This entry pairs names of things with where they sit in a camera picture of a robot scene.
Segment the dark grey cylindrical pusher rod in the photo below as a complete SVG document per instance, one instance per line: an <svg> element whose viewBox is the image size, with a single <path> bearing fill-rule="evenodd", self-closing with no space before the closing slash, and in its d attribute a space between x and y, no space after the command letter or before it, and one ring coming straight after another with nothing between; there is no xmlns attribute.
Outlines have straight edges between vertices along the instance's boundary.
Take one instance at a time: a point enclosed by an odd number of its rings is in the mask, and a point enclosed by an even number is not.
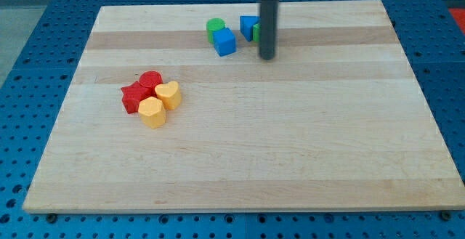
<svg viewBox="0 0 465 239"><path fill-rule="evenodd" d="M275 57L279 0L260 0L259 56L263 60Z"/></svg>

